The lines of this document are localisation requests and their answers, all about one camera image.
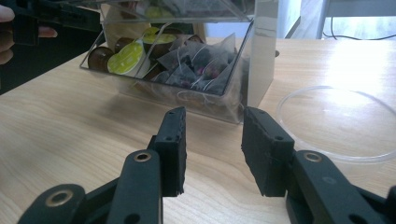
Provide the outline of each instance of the person's hand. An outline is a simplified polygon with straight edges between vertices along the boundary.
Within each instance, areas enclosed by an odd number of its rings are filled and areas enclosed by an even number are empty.
[[[14,20],[14,12],[9,7],[3,7],[0,5],[0,22]],[[13,56],[11,47],[14,45],[12,40],[12,33],[5,28],[0,30],[0,64],[7,63]]]
[[[3,7],[0,5],[0,22],[12,21],[15,18],[15,14],[9,7]],[[0,64],[7,63],[13,56],[12,50],[10,49],[14,45],[12,39],[12,27],[10,25],[2,25],[0,29]],[[39,27],[39,37],[56,37],[58,33],[49,27]]]

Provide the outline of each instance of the black cable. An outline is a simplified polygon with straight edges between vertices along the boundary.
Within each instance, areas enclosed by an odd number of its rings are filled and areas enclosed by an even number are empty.
[[[396,35],[389,35],[389,36],[379,37],[379,38],[374,38],[374,39],[359,39],[357,37],[348,36],[348,35],[335,35],[334,32],[333,32],[333,29],[332,29],[332,19],[330,21],[330,30],[332,32],[331,35],[326,35],[324,32],[323,32],[323,35],[326,36],[326,37],[332,37],[332,38],[334,38],[336,40],[337,40],[337,37],[349,38],[349,39],[354,39],[354,40],[383,40],[383,39],[389,39],[389,38],[392,38],[392,37],[396,36]]]

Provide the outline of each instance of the tea bag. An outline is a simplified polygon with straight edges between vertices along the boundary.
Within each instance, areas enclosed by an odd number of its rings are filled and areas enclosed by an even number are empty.
[[[213,79],[203,87],[203,91],[216,95],[222,95],[231,78],[231,71],[233,70],[234,63],[235,60],[228,64],[228,66],[222,70],[217,78]]]
[[[181,64],[168,78],[166,84],[189,89],[197,79],[195,73],[185,64]]]
[[[189,52],[186,47],[175,49],[163,55],[161,58],[157,59],[157,61],[170,73],[173,73],[173,71],[183,63],[191,64]]]
[[[228,54],[223,53],[219,55],[216,59],[212,60],[203,70],[199,80],[193,83],[196,86],[196,90],[198,91],[207,91],[207,87],[212,85],[211,83],[219,83],[217,89],[219,90],[212,90],[210,93],[222,93],[224,87],[227,84],[228,77],[230,76],[230,71],[224,71],[225,68],[229,66],[228,64]]]
[[[169,51],[185,47],[184,43],[190,37],[191,35],[180,35],[178,39],[173,42],[172,46],[169,48]]]
[[[235,34],[229,35],[223,41],[215,45],[207,45],[195,41],[186,41],[191,57],[191,65],[194,72],[200,76],[205,67],[218,58],[219,55],[227,53],[227,63],[235,56]]]

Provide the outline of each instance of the brown coffee capsule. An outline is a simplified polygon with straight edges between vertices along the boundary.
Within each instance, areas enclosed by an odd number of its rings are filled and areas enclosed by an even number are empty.
[[[108,59],[114,55],[113,50],[107,47],[97,47],[88,56],[88,67],[92,70],[108,72]]]
[[[143,37],[143,47],[146,53],[149,52],[155,39],[156,39],[156,35],[146,35]],[[149,57],[151,59],[158,59],[161,58],[163,55],[169,53],[169,49],[172,47],[173,42],[176,39],[177,38],[175,35],[161,34],[160,39],[155,44]]]
[[[127,46],[128,44],[134,42],[134,39],[129,38],[129,37],[121,37],[119,40],[117,40],[116,45],[114,46],[114,51],[115,53],[120,52],[123,47]]]

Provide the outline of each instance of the light wood tabletop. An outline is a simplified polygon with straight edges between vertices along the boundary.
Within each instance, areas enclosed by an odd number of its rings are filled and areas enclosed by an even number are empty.
[[[277,40],[276,49],[259,105],[274,118],[285,96],[312,86],[363,91],[396,109],[396,42]],[[16,223],[56,185],[90,192],[113,180],[171,109],[119,94],[113,77],[78,68],[83,56],[0,96],[0,223]],[[164,198],[164,223],[289,223],[284,198],[260,195],[241,139],[242,124],[187,114],[185,193]],[[395,171],[388,161],[360,186],[385,197]]]

